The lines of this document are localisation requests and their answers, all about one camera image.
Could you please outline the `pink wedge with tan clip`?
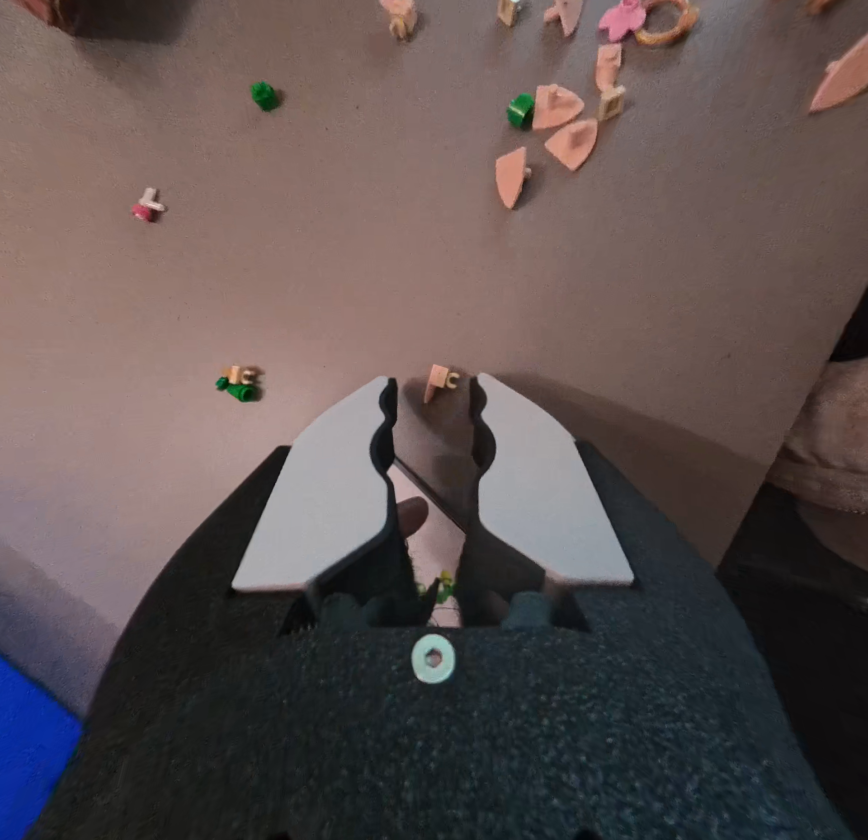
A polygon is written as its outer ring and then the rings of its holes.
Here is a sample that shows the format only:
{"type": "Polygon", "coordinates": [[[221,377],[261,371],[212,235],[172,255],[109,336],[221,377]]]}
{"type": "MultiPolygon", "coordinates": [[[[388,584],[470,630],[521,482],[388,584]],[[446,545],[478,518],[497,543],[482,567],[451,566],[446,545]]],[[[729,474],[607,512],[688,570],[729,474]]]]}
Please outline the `pink wedge with tan clip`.
{"type": "Polygon", "coordinates": [[[456,390],[459,379],[461,379],[459,372],[447,366],[432,365],[425,385],[423,403],[429,404],[440,390],[456,390]]]}

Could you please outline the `tan and pink brick piece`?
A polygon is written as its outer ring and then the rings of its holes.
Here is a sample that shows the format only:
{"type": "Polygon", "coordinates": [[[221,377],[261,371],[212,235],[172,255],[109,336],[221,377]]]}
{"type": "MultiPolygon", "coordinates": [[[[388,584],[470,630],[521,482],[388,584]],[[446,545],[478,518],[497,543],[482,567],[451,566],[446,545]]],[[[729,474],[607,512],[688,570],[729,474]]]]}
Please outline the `tan and pink brick piece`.
{"type": "Polygon", "coordinates": [[[413,36],[418,23],[418,10],[414,0],[378,0],[388,16],[388,28],[398,41],[406,42],[413,36]]]}

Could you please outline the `green and tan brick piece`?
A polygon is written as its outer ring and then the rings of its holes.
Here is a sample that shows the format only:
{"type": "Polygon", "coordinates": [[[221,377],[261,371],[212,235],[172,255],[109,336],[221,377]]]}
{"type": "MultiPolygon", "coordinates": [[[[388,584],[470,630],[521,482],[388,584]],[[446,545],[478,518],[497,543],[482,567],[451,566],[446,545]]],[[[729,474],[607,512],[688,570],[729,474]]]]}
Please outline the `green and tan brick piece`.
{"type": "Polygon", "coordinates": [[[241,403],[256,403],[263,397],[262,376],[263,370],[258,366],[231,365],[216,379],[214,389],[241,403]]]}

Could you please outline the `large blue plastic bin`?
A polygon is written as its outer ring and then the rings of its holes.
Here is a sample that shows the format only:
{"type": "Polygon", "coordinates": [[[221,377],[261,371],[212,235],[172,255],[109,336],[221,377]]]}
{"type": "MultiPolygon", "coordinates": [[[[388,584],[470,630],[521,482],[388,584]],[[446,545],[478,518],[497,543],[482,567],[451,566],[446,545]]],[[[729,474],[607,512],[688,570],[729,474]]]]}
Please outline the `large blue plastic bin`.
{"type": "Polygon", "coordinates": [[[24,838],[81,737],[81,722],[1,658],[1,837],[24,838]]]}

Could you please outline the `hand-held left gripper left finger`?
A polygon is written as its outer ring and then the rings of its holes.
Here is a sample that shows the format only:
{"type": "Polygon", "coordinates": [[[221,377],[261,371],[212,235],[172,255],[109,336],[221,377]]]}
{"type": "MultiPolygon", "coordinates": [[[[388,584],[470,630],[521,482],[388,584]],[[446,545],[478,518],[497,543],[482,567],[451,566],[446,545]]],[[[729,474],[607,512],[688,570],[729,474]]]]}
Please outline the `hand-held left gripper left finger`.
{"type": "Polygon", "coordinates": [[[394,460],[396,379],[376,377],[292,443],[241,563],[238,594],[399,591],[394,460]]]}

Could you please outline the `grey desk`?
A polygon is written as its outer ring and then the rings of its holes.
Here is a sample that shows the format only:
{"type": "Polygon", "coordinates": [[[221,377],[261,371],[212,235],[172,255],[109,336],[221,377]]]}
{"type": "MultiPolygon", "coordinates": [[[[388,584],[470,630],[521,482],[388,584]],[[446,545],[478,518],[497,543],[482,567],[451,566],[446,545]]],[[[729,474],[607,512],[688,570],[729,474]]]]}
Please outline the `grey desk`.
{"type": "Polygon", "coordinates": [[[597,24],[523,0],[195,0],[168,43],[2,0],[2,650],[84,713],[179,545],[275,446],[387,375],[396,453],[453,509],[486,371],[591,440],[721,559],[866,282],[866,96],[812,115],[866,0],[690,0],[628,41],[571,173],[505,110],[596,113],[597,24]],[[280,106],[265,113],[251,84],[280,106]],[[495,160],[525,146],[515,208],[495,160]],[[130,208],[154,187],[156,222],[130,208]],[[262,400],[214,383],[263,370],[262,400]]]}

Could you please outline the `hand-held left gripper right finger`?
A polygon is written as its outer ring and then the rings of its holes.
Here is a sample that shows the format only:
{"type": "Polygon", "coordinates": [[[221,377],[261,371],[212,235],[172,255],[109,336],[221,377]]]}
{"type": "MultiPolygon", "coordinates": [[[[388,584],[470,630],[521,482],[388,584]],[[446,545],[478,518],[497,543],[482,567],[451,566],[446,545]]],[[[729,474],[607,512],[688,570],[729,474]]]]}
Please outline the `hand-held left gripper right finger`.
{"type": "Polygon", "coordinates": [[[465,589],[631,587],[635,574],[574,437],[489,373],[472,379],[476,475],[465,589]]]}

